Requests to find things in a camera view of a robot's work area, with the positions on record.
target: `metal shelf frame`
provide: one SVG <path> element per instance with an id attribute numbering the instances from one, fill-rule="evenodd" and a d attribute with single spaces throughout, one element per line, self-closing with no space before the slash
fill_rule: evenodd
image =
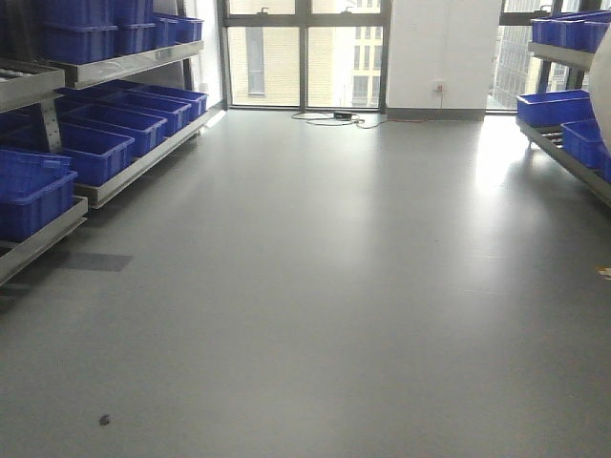
<path id="1" fill-rule="evenodd" d="M 66 82 L 64 71 L 51 67 L 0 58 L 0 68 L 32 74 L 0 82 L 0 113 L 53 100 Z"/>
<path id="2" fill-rule="evenodd" d="M 518 119 L 517 126 L 529 140 L 536 143 L 543 151 L 551 156 L 558 164 L 564 167 L 575 178 L 585 183 L 600 200 L 611 206 L 611 183 L 602 179 L 596 171 L 588 169 L 569 155 L 566 151 L 556 146 L 544 134 L 559 131 L 559 128 L 535 128 Z"/>
<path id="3" fill-rule="evenodd" d="M 182 143 L 196 135 L 210 117 L 211 115 L 209 113 L 203 114 L 181 131 L 166 138 L 165 141 L 153 151 L 136 160 L 127 169 L 111 178 L 103 185 L 94 187 L 76 184 L 74 186 L 74 193 L 78 196 L 86 197 L 89 200 L 90 207 L 94 209 L 103 207 L 112 198 L 117 196 L 121 191 L 176 150 Z"/>
<path id="4" fill-rule="evenodd" d="M 557 62 L 574 69 L 588 72 L 592 66 L 594 55 L 591 52 L 571 50 L 558 46 L 543 45 L 541 43 L 530 42 L 528 51 L 535 57 L 549 62 Z"/>
<path id="5" fill-rule="evenodd" d="M 73 65 L 49 61 L 48 65 L 66 72 L 66 86 L 84 89 L 113 79 L 152 70 L 197 55 L 203 50 L 203 41 L 184 43 L 138 54 L 123 55 L 113 59 Z"/>
<path id="6" fill-rule="evenodd" d="M 0 285 L 9 281 L 59 241 L 69 236 L 74 229 L 86 221 L 83 217 L 88 211 L 87 199 L 76 197 L 74 206 L 70 210 L 29 239 L 21 243 L 0 241 L 0 250 L 7 251 L 0 255 Z"/>

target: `window pane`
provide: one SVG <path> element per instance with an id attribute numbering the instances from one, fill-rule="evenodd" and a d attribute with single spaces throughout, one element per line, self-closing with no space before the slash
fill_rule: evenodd
<path id="1" fill-rule="evenodd" d="M 308 104 L 310 107 L 377 108 L 380 70 L 373 69 L 372 46 L 358 46 L 355 28 L 310 28 Z M 382 49 L 382 40 L 368 43 Z"/>
<path id="2" fill-rule="evenodd" d="M 229 14 L 257 14 L 261 8 L 269 14 L 295 14 L 295 0 L 229 0 Z"/>
<path id="3" fill-rule="evenodd" d="M 369 70 L 369 56 L 371 55 L 371 50 L 369 46 L 365 46 L 363 48 L 363 70 Z"/>
<path id="4" fill-rule="evenodd" d="M 515 110 L 516 96 L 537 91 L 541 61 L 528 52 L 531 28 L 500 26 L 488 96 L 491 110 Z"/>
<path id="5" fill-rule="evenodd" d="M 299 30 L 228 29 L 235 105 L 299 105 Z"/>
<path id="6" fill-rule="evenodd" d="M 346 11 L 357 14 L 377 14 L 382 10 L 381 2 L 372 0 L 312 0 L 314 14 L 332 14 Z"/>

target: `white wall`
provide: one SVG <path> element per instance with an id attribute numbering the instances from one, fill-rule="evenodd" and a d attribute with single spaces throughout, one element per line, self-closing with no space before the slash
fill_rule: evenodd
<path id="1" fill-rule="evenodd" d="M 395 0 L 389 108 L 438 108 L 432 81 L 446 81 L 444 108 L 484 109 L 501 0 Z"/>

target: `floor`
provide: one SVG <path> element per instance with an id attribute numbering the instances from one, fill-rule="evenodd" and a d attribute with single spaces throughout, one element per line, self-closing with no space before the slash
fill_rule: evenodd
<path id="1" fill-rule="evenodd" d="M 527 146 L 229 113 L 0 289 L 0 455 L 611 456 L 611 210 Z"/>

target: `plastic bin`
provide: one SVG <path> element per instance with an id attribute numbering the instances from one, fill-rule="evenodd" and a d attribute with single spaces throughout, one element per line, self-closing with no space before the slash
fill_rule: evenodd
<path id="1" fill-rule="evenodd" d="M 539 19 L 532 19 L 533 41 L 544 45 L 561 46 L 560 44 L 560 22 L 573 18 L 579 19 L 582 12 L 570 12 L 566 14 L 555 14 Z"/>
<path id="2" fill-rule="evenodd" d="M 61 123 L 65 156 L 73 159 L 77 182 L 100 186 L 132 163 L 134 139 Z"/>
<path id="3" fill-rule="evenodd" d="M 153 22 L 153 0 L 115 0 L 116 24 L 151 22 Z"/>
<path id="4" fill-rule="evenodd" d="M 129 91 L 142 86 L 142 83 L 135 83 L 134 81 L 125 81 L 124 79 L 114 79 L 106 83 L 98 84 L 98 88 L 102 89 L 114 89 L 117 91 Z"/>
<path id="5" fill-rule="evenodd" d="M 66 98 L 72 101 L 78 101 L 85 103 L 91 103 L 95 100 L 104 99 L 110 95 L 116 94 L 119 92 L 118 89 L 111 88 L 100 88 L 99 86 L 94 86 L 92 88 L 86 89 L 70 89 L 70 88 L 60 88 L 55 90 L 57 93 L 65 95 Z"/>
<path id="6" fill-rule="evenodd" d="M 533 127 L 556 126 L 594 118 L 590 94 L 577 89 L 526 94 L 517 98 L 517 117 Z"/>
<path id="7" fill-rule="evenodd" d="M 23 241 L 66 213 L 73 206 L 77 175 L 70 172 L 24 198 L 0 202 L 0 239 Z"/>
<path id="8" fill-rule="evenodd" d="M 126 55 L 149 51 L 154 47 L 156 24 L 119 26 L 116 33 L 115 54 Z"/>
<path id="9" fill-rule="evenodd" d="M 596 119 L 562 124 L 563 149 L 586 167 L 600 168 L 607 149 Z"/>
<path id="10" fill-rule="evenodd" d="M 112 26 L 114 0 L 37 0 L 40 18 L 64 26 Z"/>
<path id="11" fill-rule="evenodd" d="M 132 92 L 111 95 L 106 101 L 124 110 L 164 117 L 168 121 L 165 128 L 168 136 L 175 134 L 189 123 L 191 105 L 185 102 Z"/>
<path id="12" fill-rule="evenodd" d="M 206 113 L 206 100 L 208 94 L 195 93 L 184 89 L 166 88 L 164 86 L 140 86 L 134 91 L 138 93 L 146 93 L 169 97 L 170 99 L 179 100 L 182 103 L 191 105 L 190 120 L 194 121 L 204 113 Z"/>
<path id="13" fill-rule="evenodd" d="M 72 110 L 82 107 L 87 102 L 81 100 L 74 100 L 72 98 L 60 97 L 55 100 L 55 111 L 61 117 Z"/>
<path id="14" fill-rule="evenodd" d="M 585 50 L 588 52 L 596 52 L 608 29 L 608 22 L 586 22 Z"/>
<path id="15" fill-rule="evenodd" d="M 44 56 L 59 62 L 87 64 L 115 55 L 117 26 L 75 27 L 44 24 Z"/>
<path id="16" fill-rule="evenodd" d="M 142 157 L 164 139 L 167 120 L 102 105 L 87 105 L 65 116 L 71 124 L 90 127 L 134 139 L 133 156 Z"/>
<path id="17" fill-rule="evenodd" d="M 161 13 L 157 13 L 156 17 L 179 21 L 179 31 L 177 35 L 178 43 L 191 43 L 192 41 L 201 41 L 201 34 L 203 31 L 202 19 Z"/>
<path id="18" fill-rule="evenodd" d="M 0 149 L 0 199 L 23 198 L 69 173 L 70 158 Z"/>
<path id="19" fill-rule="evenodd" d="M 586 21 L 610 22 L 611 11 L 583 13 L 579 18 L 580 20 L 560 21 L 560 45 L 562 47 L 585 50 L 588 42 Z"/>
<path id="20" fill-rule="evenodd" d="M 174 46 L 179 36 L 179 21 L 167 17 L 155 17 L 155 47 L 167 48 Z"/>

